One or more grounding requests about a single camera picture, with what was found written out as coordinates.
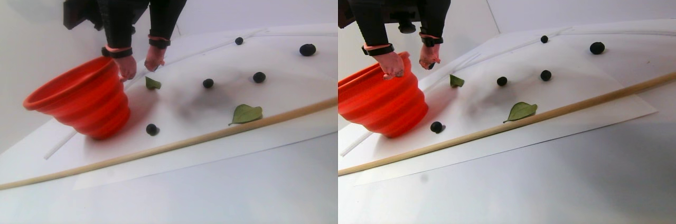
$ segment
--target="orange collapsible bucket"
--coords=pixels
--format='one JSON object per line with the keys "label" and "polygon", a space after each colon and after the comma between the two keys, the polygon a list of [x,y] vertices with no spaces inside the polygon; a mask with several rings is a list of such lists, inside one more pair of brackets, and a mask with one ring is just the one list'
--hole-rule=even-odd
{"label": "orange collapsible bucket", "polygon": [[371,132],[398,137],[417,125],[427,114],[425,94],[411,72],[408,52],[399,53],[404,75],[382,79],[379,64],[371,65],[338,82],[338,113]]}
{"label": "orange collapsible bucket", "polygon": [[111,137],[130,115],[118,67],[107,57],[91,60],[47,82],[24,100],[24,108],[54,116],[95,139]]}

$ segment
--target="dark round pebble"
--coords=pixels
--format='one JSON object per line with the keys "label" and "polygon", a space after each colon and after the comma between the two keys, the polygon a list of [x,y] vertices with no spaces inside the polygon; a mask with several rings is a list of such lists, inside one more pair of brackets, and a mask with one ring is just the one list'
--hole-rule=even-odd
{"label": "dark round pebble", "polygon": [[256,83],[265,81],[265,74],[263,72],[256,72],[253,74],[253,81]]}
{"label": "dark round pebble", "polygon": [[145,132],[150,134],[150,136],[154,136],[159,133],[159,128],[157,128],[154,124],[149,124],[147,127],[145,127]]}
{"label": "dark round pebble", "polygon": [[311,43],[304,44],[300,47],[300,54],[305,57],[310,57],[315,52],[317,52],[317,48]]}
{"label": "dark round pebble", "polygon": [[434,122],[432,125],[429,127],[432,132],[435,133],[441,133],[444,129],[446,129],[446,125],[442,125],[440,122]]}
{"label": "dark round pebble", "polygon": [[507,77],[500,77],[497,79],[497,85],[502,87],[507,85]]}
{"label": "dark round pebble", "polygon": [[202,82],[202,86],[204,86],[205,88],[211,88],[213,86],[213,80],[212,79],[205,79]]}
{"label": "dark round pebble", "polygon": [[549,70],[544,70],[540,74],[540,79],[543,79],[543,81],[549,81],[551,79],[551,72]]}
{"label": "dark round pebble", "polygon": [[604,50],[606,50],[606,45],[603,45],[601,42],[596,42],[592,43],[591,46],[589,46],[590,52],[592,52],[594,55],[599,55],[601,54]]}

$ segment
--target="dried leaf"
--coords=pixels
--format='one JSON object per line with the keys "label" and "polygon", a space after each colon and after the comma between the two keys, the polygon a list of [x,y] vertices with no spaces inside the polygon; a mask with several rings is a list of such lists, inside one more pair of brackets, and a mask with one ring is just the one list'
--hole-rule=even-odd
{"label": "dried leaf", "polygon": [[536,110],[538,110],[538,104],[531,105],[520,101],[512,106],[512,110],[509,112],[509,118],[507,118],[507,121],[504,121],[503,123],[516,121],[527,116],[533,116],[536,113]]}
{"label": "dried leaf", "polygon": [[451,75],[451,87],[462,87],[464,85],[464,79],[455,77],[453,74]]}
{"label": "dried leaf", "polygon": [[232,124],[244,124],[254,120],[263,118],[263,108],[251,107],[246,104],[241,104],[234,109],[234,116],[232,116]]}
{"label": "dried leaf", "polygon": [[154,79],[145,77],[145,87],[147,87],[148,89],[159,89],[160,87],[162,87],[162,83],[159,81],[155,81]]}

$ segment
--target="wooden dowel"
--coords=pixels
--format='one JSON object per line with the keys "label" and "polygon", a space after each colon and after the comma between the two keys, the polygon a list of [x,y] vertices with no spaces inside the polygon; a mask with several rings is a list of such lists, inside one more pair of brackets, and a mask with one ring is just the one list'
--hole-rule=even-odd
{"label": "wooden dowel", "polygon": [[498,125],[496,127],[488,128],[486,130],[480,130],[479,132],[470,133],[468,135],[464,135],[464,136],[457,137],[457,138],[454,138],[454,139],[449,139],[447,141],[439,142],[437,144],[433,144],[433,145],[430,145],[430,146],[421,147],[419,149],[411,150],[409,152],[405,152],[405,153],[402,153],[402,154],[397,154],[395,156],[389,156],[387,158],[379,159],[377,161],[372,161],[370,163],[364,163],[364,164],[360,164],[360,165],[357,165],[357,166],[352,166],[352,167],[347,168],[347,169],[341,169],[341,170],[338,170],[338,176],[347,175],[347,174],[355,173],[355,172],[359,172],[359,171],[365,171],[367,169],[372,169],[372,168],[377,167],[377,166],[383,166],[385,164],[395,163],[395,162],[405,160],[405,159],[408,159],[408,158],[412,158],[412,157],[415,157],[415,156],[420,156],[420,155],[427,154],[427,153],[430,153],[430,152],[434,152],[434,151],[437,151],[437,150],[442,150],[442,149],[445,149],[447,147],[452,147],[452,146],[456,146],[456,145],[459,145],[459,144],[470,142],[470,141],[473,141],[473,140],[476,140],[476,139],[481,139],[482,137],[488,137],[490,135],[494,135],[494,134],[497,134],[497,133],[507,132],[507,130],[512,130],[512,129],[516,129],[516,128],[519,128],[519,127],[524,127],[526,125],[531,125],[533,123],[537,123],[537,122],[547,120],[547,119],[550,119],[550,118],[555,118],[557,116],[566,115],[568,113],[574,113],[578,110],[582,110],[582,109],[585,109],[585,108],[596,106],[598,104],[606,103],[608,101],[613,101],[615,99],[630,96],[630,95],[639,93],[640,91],[645,91],[646,89],[650,89],[652,87],[659,86],[659,85],[664,84],[666,82],[673,81],[674,79],[676,79],[676,72],[672,72],[670,74],[665,74],[665,75],[662,75],[660,77],[650,79],[648,81],[640,82],[640,83],[635,84],[633,86],[625,87],[623,89],[612,91],[610,93],[607,93],[607,94],[604,94],[604,95],[601,95],[601,96],[596,96],[594,98],[585,99],[584,101],[579,101],[577,103],[566,105],[566,106],[563,106],[561,108],[556,108],[554,110],[550,110],[550,111],[547,111],[545,113],[540,113],[540,114],[537,114],[537,115],[529,116],[527,118],[524,118],[524,119],[521,119],[521,120],[516,120],[514,122],[504,123],[502,125]]}
{"label": "wooden dowel", "polygon": [[164,146],[158,146],[158,147],[153,147],[147,150],[135,152],[132,154],[127,154],[125,156],[120,156],[112,159],[108,159],[106,161],[101,161],[99,163],[92,163],[89,165],[85,166],[80,166],[74,169],[68,169],[65,171],[57,172],[57,173],[52,173],[49,175],[42,175],[42,176],[37,176],[36,178],[29,178],[27,180],[19,180],[15,181],[12,183],[4,183],[0,184],[0,190],[5,190],[9,188],[15,188],[19,186],[24,186],[24,185],[29,185],[33,183],[41,183],[43,181],[49,181],[49,180],[56,180],[58,178],[65,178],[66,176],[71,176],[71,175],[77,175],[80,173],[88,172],[88,171],[93,171],[96,169],[101,169],[105,168],[107,166],[112,166],[115,164],[120,164],[120,163],[126,163],[128,161],[133,161],[136,159],[152,156],[155,154],[161,154],[164,152],[169,152],[171,150],[176,150],[182,147],[187,147],[187,146],[193,146],[195,144],[200,144],[203,142],[208,142],[213,139],[218,139],[222,137],[227,137],[229,135],[234,135],[237,133],[242,133],[246,132],[247,130],[253,130],[253,129],[258,129],[261,127],[266,127],[268,125],[273,125],[276,123],[281,123],[287,120],[292,120],[294,118],[299,118],[301,116],[309,115],[312,113],[319,112],[321,110],[326,110],[328,108],[331,108],[333,106],[338,105],[338,97],[327,99],[325,101],[320,101],[318,103],[305,106],[303,108],[298,108],[295,110],[291,110],[285,113],[281,113],[278,115],[262,118],[260,120],[255,120],[251,121],[249,123],[245,123],[242,125],[237,125],[235,127],[230,127],[226,128],[223,130],[217,130],[216,132],[212,133],[207,133],[204,135],[200,135],[197,137],[191,137],[189,139],[184,139],[178,142],[173,142],[166,144]]}

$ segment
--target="black wristband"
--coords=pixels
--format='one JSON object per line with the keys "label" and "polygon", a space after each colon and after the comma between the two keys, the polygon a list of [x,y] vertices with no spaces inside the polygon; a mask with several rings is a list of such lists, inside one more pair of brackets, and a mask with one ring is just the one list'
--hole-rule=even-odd
{"label": "black wristband", "polygon": [[389,43],[389,46],[387,47],[378,48],[374,50],[367,50],[364,48],[364,46],[362,46],[362,51],[364,52],[364,55],[370,55],[371,57],[373,57],[374,55],[383,55],[390,52],[394,52],[394,45]]}
{"label": "black wristband", "polygon": [[129,57],[132,54],[131,48],[129,50],[123,50],[121,52],[109,52],[108,49],[105,47],[101,48],[101,55],[104,55],[104,57],[111,57],[111,58],[125,58]]}
{"label": "black wristband", "polygon": [[150,43],[150,45],[152,46],[159,48],[160,50],[164,50],[167,48],[167,46],[171,45],[171,41],[165,40],[148,40],[148,43]]}
{"label": "black wristband", "polygon": [[435,44],[444,43],[444,38],[421,38],[422,43],[427,47],[434,47]]}

